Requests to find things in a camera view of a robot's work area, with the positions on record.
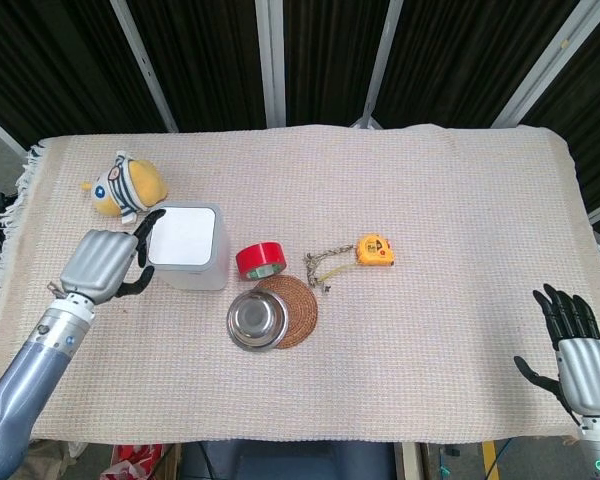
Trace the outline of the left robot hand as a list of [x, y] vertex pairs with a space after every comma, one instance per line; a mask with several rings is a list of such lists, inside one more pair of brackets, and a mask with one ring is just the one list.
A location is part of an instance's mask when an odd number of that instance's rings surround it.
[[81, 296], [93, 305], [139, 295], [155, 269], [147, 265], [147, 240], [165, 209], [149, 213], [132, 233], [90, 230], [60, 275], [66, 296]]

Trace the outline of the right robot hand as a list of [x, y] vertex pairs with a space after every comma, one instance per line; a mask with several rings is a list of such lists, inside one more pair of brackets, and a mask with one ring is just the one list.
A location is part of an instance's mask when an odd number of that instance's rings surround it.
[[570, 416], [600, 417], [600, 329], [591, 306], [549, 284], [532, 295], [545, 319], [558, 377], [538, 374], [520, 356], [514, 358], [517, 370], [554, 395]]

